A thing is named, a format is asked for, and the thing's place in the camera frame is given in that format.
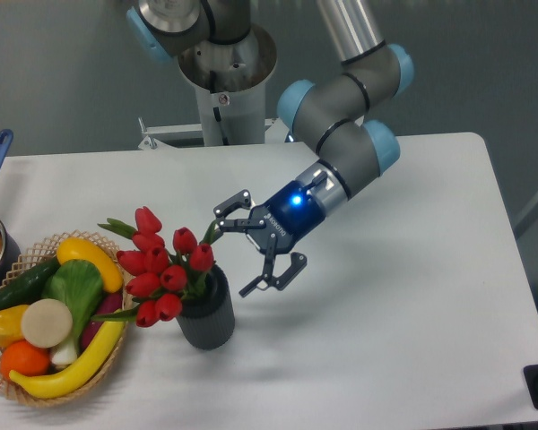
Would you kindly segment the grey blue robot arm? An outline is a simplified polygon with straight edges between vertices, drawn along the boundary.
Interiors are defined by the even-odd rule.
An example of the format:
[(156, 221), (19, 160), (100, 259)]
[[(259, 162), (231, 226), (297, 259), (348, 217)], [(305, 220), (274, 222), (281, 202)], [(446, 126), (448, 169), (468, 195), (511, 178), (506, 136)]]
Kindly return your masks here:
[[(245, 234), (265, 258), (243, 295), (284, 289), (307, 263), (294, 251), (300, 239), (400, 156), (393, 133), (366, 115), (411, 84), (411, 57), (385, 42), (366, 2), (317, 6), (343, 71), (324, 85), (294, 82), (277, 106), (291, 137), (304, 142), (316, 162), (262, 204), (241, 192), (214, 211), (220, 232)], [(153, 58), (177, 60), (195, 90), (205, 145), (264, 141), (265, 85), (277, 55), (270, 34), (252, 22), (249, 2), (135, 1), (126, 17)]]

